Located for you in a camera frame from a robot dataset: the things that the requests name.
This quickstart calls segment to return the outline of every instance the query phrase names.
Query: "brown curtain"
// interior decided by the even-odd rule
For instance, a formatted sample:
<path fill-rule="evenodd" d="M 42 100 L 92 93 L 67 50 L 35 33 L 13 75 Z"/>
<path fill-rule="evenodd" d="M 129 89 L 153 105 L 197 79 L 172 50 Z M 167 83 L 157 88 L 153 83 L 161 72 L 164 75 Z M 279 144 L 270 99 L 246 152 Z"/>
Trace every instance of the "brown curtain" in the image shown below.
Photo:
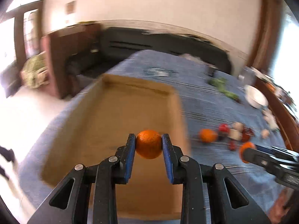
<path fill-rule="evenodd" d="M 247 66 L 267 71 L 276 51 L 283 18 L 283 0 L 262 0 L 255 45 Z"/>

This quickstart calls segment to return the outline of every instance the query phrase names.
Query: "white bowl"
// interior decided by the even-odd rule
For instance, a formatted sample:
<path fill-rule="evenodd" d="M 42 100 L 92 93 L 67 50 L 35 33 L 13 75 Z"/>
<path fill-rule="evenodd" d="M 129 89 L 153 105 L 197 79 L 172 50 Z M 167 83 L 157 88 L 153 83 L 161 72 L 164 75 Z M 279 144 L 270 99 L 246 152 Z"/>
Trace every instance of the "white bowl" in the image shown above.
<path fill-rule="evenodd" d="M 262 94 L 261 91 L 259 91 L 255 87 L 246 85 L 245 91 L 246 91 L 245 98 L 252 107 L 259 109 L 262 106 L 264 107 L 268 106 L 268 100 L 266 99 L 265 95 Z"/>

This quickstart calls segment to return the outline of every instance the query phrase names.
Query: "orange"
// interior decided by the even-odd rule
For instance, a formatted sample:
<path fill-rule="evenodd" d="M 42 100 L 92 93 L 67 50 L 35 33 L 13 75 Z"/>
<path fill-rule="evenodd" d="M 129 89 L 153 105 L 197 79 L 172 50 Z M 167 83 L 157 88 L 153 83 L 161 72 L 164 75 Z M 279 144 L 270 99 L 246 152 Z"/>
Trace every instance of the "orange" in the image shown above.
<path fill-rule="evenodd" d="M 144 130 L 136 137 L 136 152 L 146 158 L 154 159 L 162 152 L 162 138 L 154 130 Z"/>
<path fill-rule="evenodd" d="M 242 162 L 244 162 L 244 163 L 248 163 L 248 161 L 243 160 L 243 152 L 244 152 L 244 150 L 247 149 L 247 148 L 253 148 L 253 149 L 256 149 L 257 147 L 255 146 L 255 144 L 253 144 L 253 143 L 250 142 L 250 141 L 244 143 L 244 144 L 240 147 L 240 150 L 239 150 L 240 158 L 241 158 Z"/>
<path fill-rule="evenodd" d="M 211 129 L 202 129 L 199 132 L 198 136 L 199 136 L 199 139 L 205 143 L 210 143 L 210 142 L 216 141 L 218 138 L 217 132 L 215 132 Z"/>

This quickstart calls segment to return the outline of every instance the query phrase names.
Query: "wooden tray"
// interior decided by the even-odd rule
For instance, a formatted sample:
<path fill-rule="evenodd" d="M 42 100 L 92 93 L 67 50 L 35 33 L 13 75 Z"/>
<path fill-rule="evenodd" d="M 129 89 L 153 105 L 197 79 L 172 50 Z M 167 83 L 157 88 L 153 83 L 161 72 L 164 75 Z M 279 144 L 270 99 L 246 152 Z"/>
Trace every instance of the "wooden tray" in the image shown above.
<path fill-rule="evenodd" d="M 168 133 L 189 154 L 179 96 L 171 86 L 104 74 L 58 133 L 42 179 L 54 187 L 76 164 L 98 164 L 125 145 L 129 133 L 146 129 Z M 119 217 L 179 219 L 182 185 L 169 183 L 163 154 L 153 160 L 135 154 L 131 179 L 116 185 L 116 199 Z"/>

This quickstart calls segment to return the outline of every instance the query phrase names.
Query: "blue gripper pad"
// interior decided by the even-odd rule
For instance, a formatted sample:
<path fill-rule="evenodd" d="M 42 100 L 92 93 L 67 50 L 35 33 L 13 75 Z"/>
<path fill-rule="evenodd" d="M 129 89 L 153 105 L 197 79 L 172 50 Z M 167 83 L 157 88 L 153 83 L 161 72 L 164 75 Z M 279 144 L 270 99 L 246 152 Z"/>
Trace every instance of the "blue gripper pad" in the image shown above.
<path fill-rule="evenodd" d="M 172 147 L 170 138 L 168 134 L 162 135 L 162 151 L 164 156 L 165 168 L 167 173 L 167 178 L 170 183 L 173 184 L 174 176 L 173 176 L 173 165 L 170 157 L 170 147 Z"/>
<path fill-rule="evenodd" d="M 131 173 L 132 173 L 132 168 L 133 168 L 133 162 L 134 162 L 134 156 L 135 156 L 135 142 L 136 142 L 136 137 L 134 134 L 129 134 L 127 143 L 126 143 L 126 148 L 128 147 L 128 155 L 127 158 L 125 159 L 126 163 L 126 174 L 125 174 L 125 179 L 126 182 L 128 183 Z"/>

